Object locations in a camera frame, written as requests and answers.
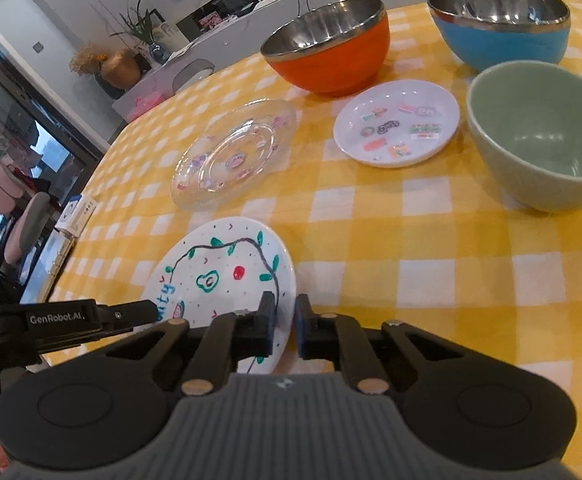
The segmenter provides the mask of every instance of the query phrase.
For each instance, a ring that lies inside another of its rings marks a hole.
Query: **pink bag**
[[[152,92],[145,97],[138,97],[135,100],[135,107],[133,107],[126,118],[127,122],[132,123],[138,117],[144,115],[146,112],[163,102],[164,96],[159,92]]]

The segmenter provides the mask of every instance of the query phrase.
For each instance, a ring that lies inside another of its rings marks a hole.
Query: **green bowl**
[[[511,61],[479,74],[466,101],[478,150],[513,198],[546,212],[582,207],[582,77]]]

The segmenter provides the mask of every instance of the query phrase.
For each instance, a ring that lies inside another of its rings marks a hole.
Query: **gray ribbed surface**
[[[281,377],[233,375],[216,394],[180,401],[164,431],[135,456],[116,465],[58,473],[18,463],[0,478],[574,479],[557,461],[509,473],[457,465],[421,444],[390,399],[354,392],[340,374],[289,378],[293,386],[284,390],[276,384],[283,380]]]

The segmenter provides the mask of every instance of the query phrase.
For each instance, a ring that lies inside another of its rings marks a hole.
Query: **clear glass plate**
[[[245,192],[276,166],[296,129],[295,107],[282,100],[253,101],[224,115],[178,162],[173,202],[182,209],[209,209]]]

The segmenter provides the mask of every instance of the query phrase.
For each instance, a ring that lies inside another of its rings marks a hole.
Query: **orange bowl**
[[[390,41],[389,19],[380,0],[342,0],[277,29],[260,52],[289,83],[340,97],[373,82]]]

